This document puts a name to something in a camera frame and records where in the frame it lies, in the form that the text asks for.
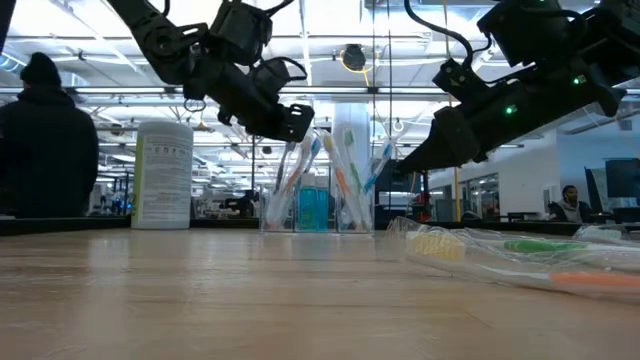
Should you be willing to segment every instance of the wall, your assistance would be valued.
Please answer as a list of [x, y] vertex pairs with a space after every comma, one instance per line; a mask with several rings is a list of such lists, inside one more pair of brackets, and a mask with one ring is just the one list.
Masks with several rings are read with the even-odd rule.
[[640, 122], [621, 132], [612, 123], [577, 135], [558, 134], [557, 147], [562, 186], [575, 185], [580, 200], [589, 202], [584, 168], [605, 167], [607, 159], [634, 158], [640, 153]]
[[[540, 140], [520, 142], [522, 149], [498, 149], [489, 160], [469, 163], [459, 169], [459, 181], [498, 173], [500, 212], [546, 212], [542, 191], [559, 187], [556, 131], [549, 131]], [[429, 188], [453, 184], [453, 169], [429, 178]]]

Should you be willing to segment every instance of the toothbrush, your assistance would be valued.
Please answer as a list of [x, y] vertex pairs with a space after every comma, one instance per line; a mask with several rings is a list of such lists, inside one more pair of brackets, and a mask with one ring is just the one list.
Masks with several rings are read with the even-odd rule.
[[300, 154], [293, 172], [288, 176], [285, 181], [285, 185], [280, 189], [280, 191], [275, 193], [267, 207], [267, 224], [271, 227], [279, 227], [282, 223], [286, 206], [290, 202], [289, 200], [293, 186], [300, 178], [300, 175], [302, 175], [304, 165], [309, 160], [309, 155], [311, 154], [311, 139], [312, 136], [305, 136], [304, 140], [300, 144]]
[[378, 166], [373, 171], [371, 176], [364, 183], [364, 193], [368, 194], [373, 186], [376, 184], [376, 180], [378, 180], [378, 176], [382, 173], [384, 169], [384, 165], [391, 159], [391, 153], [393, 151], [393, 141], [387, 140], [387, 142], [382, 147], [382, 155], [380, 156], [380, 161], [378, 162]]
[[276, 187], [274, 189], [274, 193], [280, 190], [280, 185], [282, 185], [282, 178], [284, 177], [284, 166], [288, 162], [291, 153], [296, 149], [296, 143], [288, 142], [284, 147], [284, 153], [282, 154], [282, 159], [280, 159], [280, 166], [278, 167], [278, 173], [276, 175]]
[[336, 180], [338, 181], [338, 186], [344, 196], [344, 200], [347, 204], [347, 210], [351, 214], [351, 218], [353, 222], [356, 224], [356, 229], [362, 229], [362, 217], [360, 216], [360, 211], [358, 210], [358, 203], [354, 197], [354, 195], [349, 190], [349, 185], [347, 184], [347, 180], [344, 176], [344, 167], [342, 165], [342, 161], [340, 160], [340, 155], [335, 151], [333, 147], [333, 140], [331, 139], [331, 134], [327, 131], [323, 130], [322, 133], [322, 142], [324, 144], [324, 148], [329, 153], [329, 158], [333, 163], [333, 168], [336, 173]]
[[640, 296], [640, 276], [607, 272], [550, 272], [536, 273], [509, 271], [477, 265], [489, 272], [488, 277], [507, 283], [524, 286], [537, 285], [557, 290], [588, 295], [634, 295]]
[[[416, 236], [413, 234], [420, 235], [419, 233], [409, 233], [408, 236]], [[636, 247], [545, 241], [537, 239], [475, 239], [475, 241], [480, 245], [505, 249], [507, 251], [520, 254], [549, 253], [556, 254], [564, 258], [572, 258], [575, 261], [599, 268], [610, 267], [623, 271], [640, 271], [640, 248]], [[430, 251], [433, 250], [433, 247], [428, 245], [426, 246], [431, 249]]]
[[349, 163], [349, 169], [351, 170], [351, 175], [353, 177], [353, 181], [355, 183], [355, 193], [356, 193], [356, 201], [358, 202], [358, 206], [360, 208], [360, 213], [362, 215], [362, 220], [366, 229], [372, 228], [372, 220], [371, 220], [371, 210], [368, 208], [369, 201], [365, 197], [364, 189], [362, 188], [362, 181], [360, 180], [360, 174], [358, 173], [358, 168], [354, 162], [354, 156], [351, 152], [351, 148], [355, 143], [355, 139], [353, 137], [353, 132], [351, 129], [347, 129], [344, 132], [343, 136], [344, 146], [346, 149], [346, 161]]
[[425, 265], [441, 270], [478, 275], [477, 270], [480, 269], [480, 275], [507, 284], [571, 292], [583, 290], [583, 293], [588, 290], [595, 293], [640, 295], [640, 276], [636, 275], [605, 272], [517, 272], [473, 263], [471, 265], [476, 267], [476, 273], [472, 273], [464, 266], [466, 249], [467, 245], [452, 234], [420, 233], [420, 229], [407, 233], [406, 251], [410, 259], [418, 262], [434, 260], [427, 261]]
[[320, 153], [320, 137], [317, 135], [313, 136], [313, 142], [311, 143], [311, 159], [309, 159], [309, 164], [304, 169], [305, 173], [311, 171], [311, 166], [313, 166], [313, 160], [315, 160], [316, 156]]

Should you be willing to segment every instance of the yellow toothbrush head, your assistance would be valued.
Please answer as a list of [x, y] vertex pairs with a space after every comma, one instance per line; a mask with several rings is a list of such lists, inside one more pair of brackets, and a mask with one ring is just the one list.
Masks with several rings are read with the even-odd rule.
[[450, 234], [413, 232], [407, 234], [407, 240], [407, 252], [411, 255], [449, 261], [463, 261], [465, 258], [467, 246]]

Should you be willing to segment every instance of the green led light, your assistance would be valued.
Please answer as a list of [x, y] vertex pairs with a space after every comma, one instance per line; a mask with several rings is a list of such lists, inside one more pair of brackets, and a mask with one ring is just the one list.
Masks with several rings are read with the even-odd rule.
[[581, 85], [587, 82], [587, 78], [584, 75], [578, 75], [573, 78], [573, 85]]
[[516, 111], [518, 111], [518, 108], [515, 105], [507, 106], [504, 109], [506, 115], [513, 115]]

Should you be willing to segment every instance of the desk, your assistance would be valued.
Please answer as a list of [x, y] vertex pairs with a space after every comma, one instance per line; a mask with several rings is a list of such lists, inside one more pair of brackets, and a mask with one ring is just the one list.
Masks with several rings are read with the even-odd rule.
[[466, 280], [366, 237], [0, 238], [5, 359], [637, 359], [640, 306]]

